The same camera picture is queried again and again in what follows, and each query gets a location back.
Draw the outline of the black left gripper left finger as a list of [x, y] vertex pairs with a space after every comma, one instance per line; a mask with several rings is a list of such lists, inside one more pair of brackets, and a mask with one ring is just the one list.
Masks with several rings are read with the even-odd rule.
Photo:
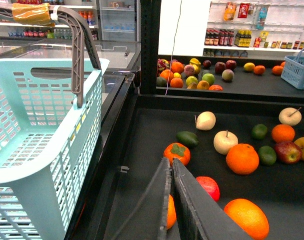
[[169, 160], [162, 158], [147, 189], [109, 240], [165, 240], [172, 173]]

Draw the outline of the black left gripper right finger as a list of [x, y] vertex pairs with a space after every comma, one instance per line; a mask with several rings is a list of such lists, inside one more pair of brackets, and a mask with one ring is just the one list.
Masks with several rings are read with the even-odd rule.
[[250, 240], [178, 160], [172, 163], [174, 203], [182, 240]]

